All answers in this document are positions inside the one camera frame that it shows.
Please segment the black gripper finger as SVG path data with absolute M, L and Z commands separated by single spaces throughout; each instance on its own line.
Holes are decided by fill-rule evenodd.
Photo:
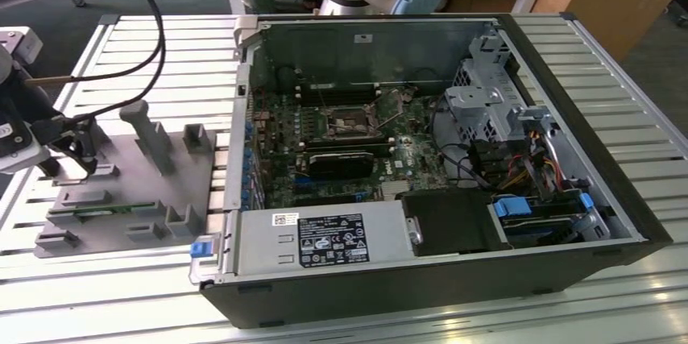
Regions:
M 99 126 L 95 118 L 74 122 L 63 115 L 52 118 L 58 127 L 59 137 L 51 144 L 51 149 L 67 155 L 86 171 L 86 176 L 98 169 L 98 149 L 100 147 Z
M 64 125 L 59 122 L 34 122 L 31 124 L 31 133 L 47 154 L 46 159 L 38 163 L 38 167 L 43 174 L 51 178 L 59 176 L 62 167 L 59 161 L 51 154 L 48 148 L 63 138 Z

